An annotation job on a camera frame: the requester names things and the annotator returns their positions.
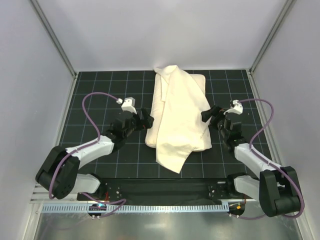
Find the cream pillowcase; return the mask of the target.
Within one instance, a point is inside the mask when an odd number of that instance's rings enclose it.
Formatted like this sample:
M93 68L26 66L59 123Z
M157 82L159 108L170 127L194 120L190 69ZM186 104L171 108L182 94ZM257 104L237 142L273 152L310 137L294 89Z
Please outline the cream pillowcase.
M192 152L212 148L209 124L202 122L201 112L209 110L206 78L177 65L155 68L151 106L153 126L145 143L156 150L156 162L180 173Z

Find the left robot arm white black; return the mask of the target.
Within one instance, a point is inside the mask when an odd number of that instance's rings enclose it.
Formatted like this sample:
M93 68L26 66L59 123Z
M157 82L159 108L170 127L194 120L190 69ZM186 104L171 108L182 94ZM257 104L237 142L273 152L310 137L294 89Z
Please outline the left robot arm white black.
M55 146L38 170L35 181L49 192L50 199L64 199L70 194L85 193L101 200L107 192L106 182L96 174L81 174L79 169L90 162L117 152L135 131L150 129L154 118L145 108L141 113L124 110L97 138L75 147Z

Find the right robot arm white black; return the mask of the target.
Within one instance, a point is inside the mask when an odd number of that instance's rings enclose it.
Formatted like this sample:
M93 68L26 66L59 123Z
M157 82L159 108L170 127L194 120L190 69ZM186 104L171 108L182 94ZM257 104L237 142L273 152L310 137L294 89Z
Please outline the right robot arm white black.
M237 106L225 110L215 105L201 112L201 120L220 133L228 152L255 175L242 172L228 175L226 194L230 198L243 194L256 200L268 217L298 217L304 201L295 169L271 161L246 140L239 120L241 114Z

